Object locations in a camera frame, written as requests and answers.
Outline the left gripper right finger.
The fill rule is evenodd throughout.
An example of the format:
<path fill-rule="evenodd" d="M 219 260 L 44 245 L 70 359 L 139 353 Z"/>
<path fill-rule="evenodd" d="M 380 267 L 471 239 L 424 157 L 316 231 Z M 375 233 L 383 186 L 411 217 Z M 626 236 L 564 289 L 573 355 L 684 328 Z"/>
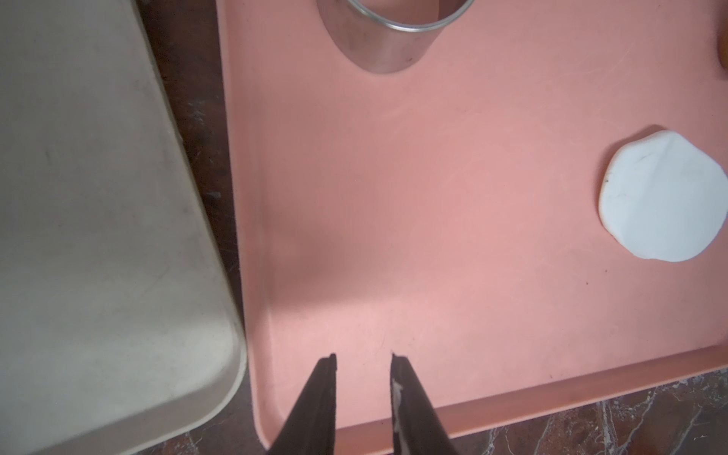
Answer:
<path fill-rule="evenodd" d="M 392 355 L 390 390 L 394 454 L 457 454 L 405 356 Z"/>

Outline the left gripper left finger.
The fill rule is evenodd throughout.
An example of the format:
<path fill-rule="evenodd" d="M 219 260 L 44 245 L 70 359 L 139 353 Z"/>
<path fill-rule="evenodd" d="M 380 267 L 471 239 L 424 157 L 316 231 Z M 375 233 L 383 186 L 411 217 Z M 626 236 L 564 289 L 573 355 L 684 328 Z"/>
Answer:
<path fill-rule="evenodd" d="M 317 362 L 267 454 L 333 454 L 336 409 L 337 356 L 331 354 Z"/>

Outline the white dough piece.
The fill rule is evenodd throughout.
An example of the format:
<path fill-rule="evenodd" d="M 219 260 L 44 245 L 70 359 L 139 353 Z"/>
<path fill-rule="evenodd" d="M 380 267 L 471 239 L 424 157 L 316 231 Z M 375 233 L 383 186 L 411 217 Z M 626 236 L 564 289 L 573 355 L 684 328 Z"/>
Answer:
<path fill-rule="evenodd" d="M 706 250 L 727 216 L 727 174 L 682 135 L 663 130 L 620 147 L 598 197 L 603 227 L 632 255 L 680 263 Z"/>

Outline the metal ring cutter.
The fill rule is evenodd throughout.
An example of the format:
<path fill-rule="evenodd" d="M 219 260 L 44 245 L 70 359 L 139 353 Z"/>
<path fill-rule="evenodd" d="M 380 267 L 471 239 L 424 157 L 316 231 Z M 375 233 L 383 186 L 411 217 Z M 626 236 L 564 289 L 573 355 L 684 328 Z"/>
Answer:
<path fill-rule="evenodd" d="M 472 0 L 318 0 L 317 7 L 344 56 L 366 71 L 390 74 L 416 64 L 472 4 Z"/>

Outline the wooden dough roller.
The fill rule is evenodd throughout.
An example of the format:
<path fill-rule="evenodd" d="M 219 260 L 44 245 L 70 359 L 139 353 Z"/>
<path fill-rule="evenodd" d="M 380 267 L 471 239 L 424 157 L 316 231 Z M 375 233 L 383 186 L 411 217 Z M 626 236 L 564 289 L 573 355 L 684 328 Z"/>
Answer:
<path fill-rule="evenodd" d="M 717 26 L 717 53 L 720 66 L 724 70 L 728 70 L 728 31 L 727 31 L 727 11 L 720 16 Z"/>

